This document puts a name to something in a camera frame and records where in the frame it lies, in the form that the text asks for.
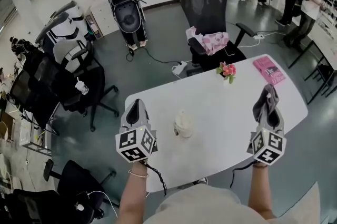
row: table leg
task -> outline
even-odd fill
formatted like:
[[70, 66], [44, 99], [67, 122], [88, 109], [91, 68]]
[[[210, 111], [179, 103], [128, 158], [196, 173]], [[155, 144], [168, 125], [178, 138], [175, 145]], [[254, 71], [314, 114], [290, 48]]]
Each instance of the table leg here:
[[329, 80], [334, 76], [335, 71], [331, 73], [329, 78], [322, 84], [322, 86], [318, 89], [318, 91], [314, 94], [314, 96], [309, 100], [308, 105], [317, 97], [317, 95], [322, 91], [322, 89], [328, 84]]
[[295, 61], [294, 62], [292, 62], [291, 64], [290, 64], [290, 66], [288, 67], [288, 69], [291, 69], [292, 68], [292, 66], [294, 65], [294, 64], [296, 64], [297, 63], [297, 61], [307, 52], [307, 50], [309, 50], [310, 49], [310, 47], [314, 44], [315, 42], [314, 41], [311, 41], [310, 43], [309, 43], [309, 45], [303, 50], [303, 52], [295, 59]]

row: pink book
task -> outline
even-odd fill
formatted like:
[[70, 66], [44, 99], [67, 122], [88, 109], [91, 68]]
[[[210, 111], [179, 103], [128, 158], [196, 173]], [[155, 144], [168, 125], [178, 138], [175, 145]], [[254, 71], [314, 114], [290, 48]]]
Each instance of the pink book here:
[[276, 85], [285, 79], [283, 73], [277, 66], [275, 66], [268, 56], [256, 59], [253, 62], [253, 65], [260, 71], [267, 82], [272, 85]]

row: white table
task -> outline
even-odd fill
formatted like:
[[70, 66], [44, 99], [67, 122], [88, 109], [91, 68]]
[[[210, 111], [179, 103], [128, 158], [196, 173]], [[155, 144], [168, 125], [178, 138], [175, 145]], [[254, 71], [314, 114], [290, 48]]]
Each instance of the white table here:
[[[162, 174], [167, 188], [216, 174], [251, 157], [246, 151], [257, 126], [252, 108], [267, 84], [252, 64], [261, 56], [236, 63], [236, 79], [231, 85], [211, 70], [126, 99], [126, 107], [136, 99], [145, 103], [152, 129], [157, 130], [159, 150], [151, 155], [149, 164]], [[287, 133], [308, 110], [291, 79], [281, 71], [286, 79], [275, 88]], [[193, 118], [194, 134], [188, 139], [173, 131], [180, 110]], [[149, 174], [147, 191], [162, 190], [158, 176], [151, 170]]]
[[[293, 18], [293, 22], [298, 26], [300, 21], [298, 18]], [[325, 58], [326, 61], [330, 64], [330, 66], [334, 69], [329, 78], [324, 81], [318, 91], [312, 96], [309, 100], [308, 105], [318, 96], [318, 94], [323, 90], [323, 88], [327, 85], [329, 80], [334, 76], [337, 71], [337, 41], [330, 38], [328, 34], [316, 23], [314, 24], [312, 31], [308, 35], [311, 42], [309, 45], [303, 50], [303, 52], [294, 60], [293, 63], [290, 64], [289, 68], [296, 64], [296, 62], [311, 48], [312, 45], [316, 45], [316, 47], [320, 50], [323, 57], [319, 60], [319, 63]]]

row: gray floor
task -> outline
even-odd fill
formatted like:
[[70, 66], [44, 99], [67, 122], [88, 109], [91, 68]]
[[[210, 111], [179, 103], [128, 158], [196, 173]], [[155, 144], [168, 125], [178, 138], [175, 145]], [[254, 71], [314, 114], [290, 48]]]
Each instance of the gray floor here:
[[[191, 59], [186, 44], [185, 30], [189, 27], [179, 4], [160, 7], [145, 13], [149, 36], [148, 50], [162, 61], [188, 61]], [[277, 30], [274, 19], [278, 13], [269, 7], [257, 6], [257, 1], [242, 3], [228, 0], [227, 21], [243, 22], [253, 30]], [[227, 25], [230, 39], [235, 41], [239, 30]], [[287, 71], [305, 99], [308, 99], [318, 83], [303, 78], [308, 75], [315, 62], [315, 57], [308, 53], [291, 70], [286, 67], [297, 55], [280, 44], [281, 35], [271, 35], [261, 41], [259, 46], [242, 48], [246, 57], [269, 54]], [[254, 45], [257, 41], [245, 36], [241, 45]], [[171, 73], [174, 64], [161, 64], [153, 61], [144, 50], [136, 52], [133, 62], [125, 59], [127, 49], [120, 32], [115, 32], [96, 44], [98, 60], [105, 68], [106, 85], [116, 84], [120, 92], [111, 93], [104, 102], [124, 111], [125, 99], [134, 93], [177, 80]], [[308, 188], [318, 181], [321, 191], [322, 220], [337, 208], [337, 150], [334, 142], [337, 122], [337, 95], [328, 99], [318, 97], [309, 106], [309, 116], [287, 136], [288, 147], [285, 156], [270, 168], [273, 207], [276, 215], [283, 214], [296, 203]], [[61, 136], [53, 140], [53, 160], [55, 170], [61, 172], [68, 160], [74, 160], [102, 180], [110, 169], [117, 171], [117, 177], [109, 181], [105, 190], [110, 197], [119, 198], [125, 187], [130, 165], [115, 150], [115, 134], [118, 133], [119, 119], [112, 113], [98, 108], [95, 119], [95, 133], [89, 130], [89, 116], [82, 118], [78, 113], [68, 113], [60, 109], [55, 127]], [[243, 203], [247, 203], [250, 189], [251, 170], [238, 172], [233, 191]], [[209, 177], [211, 186], [228, 188], [232, 179], [232, 169]], [[146, 218], [151, 216], [160, 202], [163, 192], [153, 193], [147, 199]], [[113, 223], [113, 212], [104, 205], [106, 217], [99, 223]]]

